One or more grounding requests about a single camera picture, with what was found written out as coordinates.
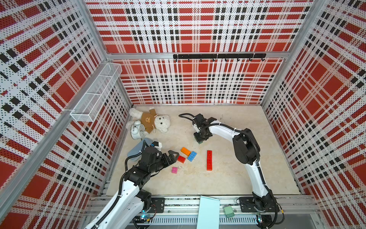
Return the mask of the red lego brick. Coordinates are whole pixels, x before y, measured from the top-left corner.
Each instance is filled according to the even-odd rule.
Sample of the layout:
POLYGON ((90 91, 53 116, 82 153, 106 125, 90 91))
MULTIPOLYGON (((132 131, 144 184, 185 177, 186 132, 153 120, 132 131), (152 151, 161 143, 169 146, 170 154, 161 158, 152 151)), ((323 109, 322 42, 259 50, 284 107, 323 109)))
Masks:
POLYGON ((211 161, 212 162, 212 156, 213 156, 212 151, 211 150, 208 150, 207 151, 207 161, 211 161))
POLYGON ((206 170, 207 171, 212 171, 212 169, 213 169, 212 161, 211 160, 207 160, 207 162, 206 162, 206 170))
POLYGON ((185 161, 186 161, 186 158, 185 158, 185 157, 183 157, 183 156, 179 156, 179 157, 178 157, 178 159, 177 159, 177 161, 179 161, 179 162, 181 162, 182 164, 184 164, 184 163, 185 163, 185 161))

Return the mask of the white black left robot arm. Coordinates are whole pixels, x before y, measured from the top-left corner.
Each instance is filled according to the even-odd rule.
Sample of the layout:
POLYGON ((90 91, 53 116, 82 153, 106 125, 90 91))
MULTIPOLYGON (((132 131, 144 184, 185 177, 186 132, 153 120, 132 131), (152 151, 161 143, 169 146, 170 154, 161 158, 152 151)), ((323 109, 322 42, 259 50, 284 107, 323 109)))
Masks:
POLYGON ((143 141, 139 153, 127 157, 118 191, 87 229, 124 229, 139 213, 151 208, 152 194, 143 190, 144 185, 152 176, 176 163, 180 155, 172 150, 162 153, 158 146, 159 142, 149 145, 143 141))

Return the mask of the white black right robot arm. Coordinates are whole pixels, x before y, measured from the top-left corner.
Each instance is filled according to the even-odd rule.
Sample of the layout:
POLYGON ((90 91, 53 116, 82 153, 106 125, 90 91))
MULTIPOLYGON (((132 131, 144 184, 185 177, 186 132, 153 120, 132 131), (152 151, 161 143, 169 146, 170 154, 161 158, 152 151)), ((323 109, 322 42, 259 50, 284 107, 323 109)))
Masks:
POLYGON ((198 143, 203 143, 214 135, 231 141, 235 157, 245 165, 252 184, 253 208, 261 213, 276 210, 276 199, 266 183, 260 165, 260 147, 250 129, 237 129, 213 117, 206 119, 202 114, 183 113, 178 116, 192 122, 195 129, 193 135, 198 143))

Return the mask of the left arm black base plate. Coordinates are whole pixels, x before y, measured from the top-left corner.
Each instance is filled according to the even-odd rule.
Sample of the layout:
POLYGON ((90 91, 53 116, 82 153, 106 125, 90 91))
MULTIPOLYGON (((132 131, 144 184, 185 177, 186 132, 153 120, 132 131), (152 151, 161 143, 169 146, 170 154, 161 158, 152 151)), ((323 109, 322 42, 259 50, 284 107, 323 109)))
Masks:
POLYGON ((152 198, 150 208, 146 213, 163 213, 165 209, 165 198, 152 198))

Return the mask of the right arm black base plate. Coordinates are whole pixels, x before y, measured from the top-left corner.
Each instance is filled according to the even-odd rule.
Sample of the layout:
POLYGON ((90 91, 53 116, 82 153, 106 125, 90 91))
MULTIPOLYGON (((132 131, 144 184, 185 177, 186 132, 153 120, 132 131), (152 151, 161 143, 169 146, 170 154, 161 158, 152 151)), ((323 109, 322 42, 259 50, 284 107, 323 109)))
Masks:
POLYGON ((274 203, 271 197, 268 198, 257 198, 257 197, 240 197, 238 199, 239 206, 242 212, 279 212, 278 205, 274 203))

